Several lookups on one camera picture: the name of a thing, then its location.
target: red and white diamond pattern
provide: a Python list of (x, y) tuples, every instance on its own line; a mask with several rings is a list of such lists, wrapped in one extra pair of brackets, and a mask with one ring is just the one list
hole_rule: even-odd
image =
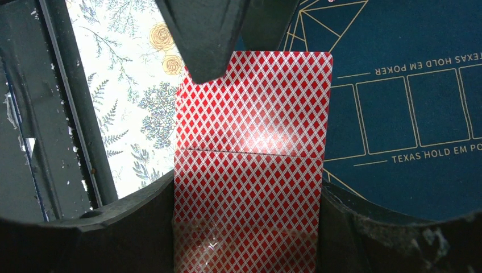
[(177, 94), (178, 148), (322, 158), (332, 57), (234, 52), (226, 76), (187, 77)]
[(177, 272), (314, 272), (332, 58), (234, 52), (177, 96)]

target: floral tablecloth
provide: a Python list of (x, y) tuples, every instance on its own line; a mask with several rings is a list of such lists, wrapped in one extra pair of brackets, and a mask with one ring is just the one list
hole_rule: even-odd
[(119, 198), (173, 168), (184, 63), (154, 0), (67, 0)]

